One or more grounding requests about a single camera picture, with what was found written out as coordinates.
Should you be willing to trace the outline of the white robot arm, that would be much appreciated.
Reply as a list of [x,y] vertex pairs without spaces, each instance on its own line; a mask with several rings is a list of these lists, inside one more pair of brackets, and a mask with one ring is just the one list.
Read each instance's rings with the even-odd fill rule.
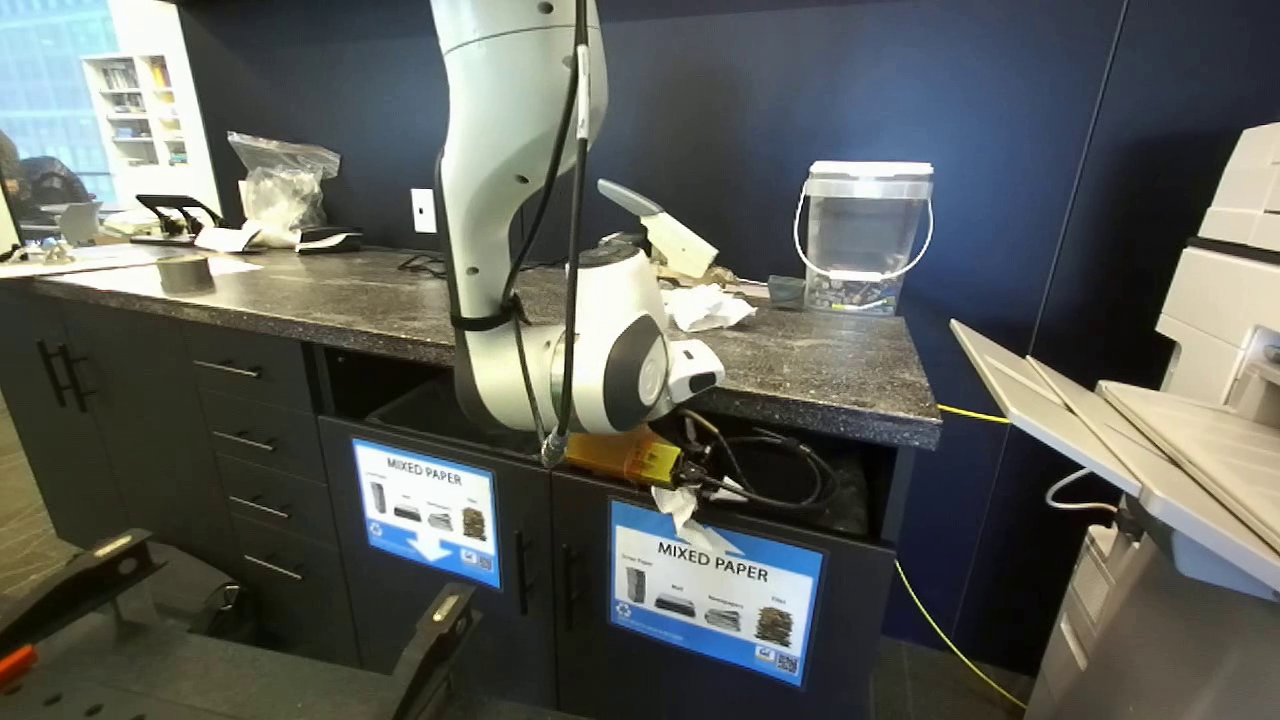
[[[586,153],[608,111],[594,0],[428,0],[448,83],[434,213],[448,239],[456,395],[554,466],[572,434],[627,438],[724,381],[671,328],[656,235],[579,244]],[[572,176],[564,309],[533,320],[516,281]]]

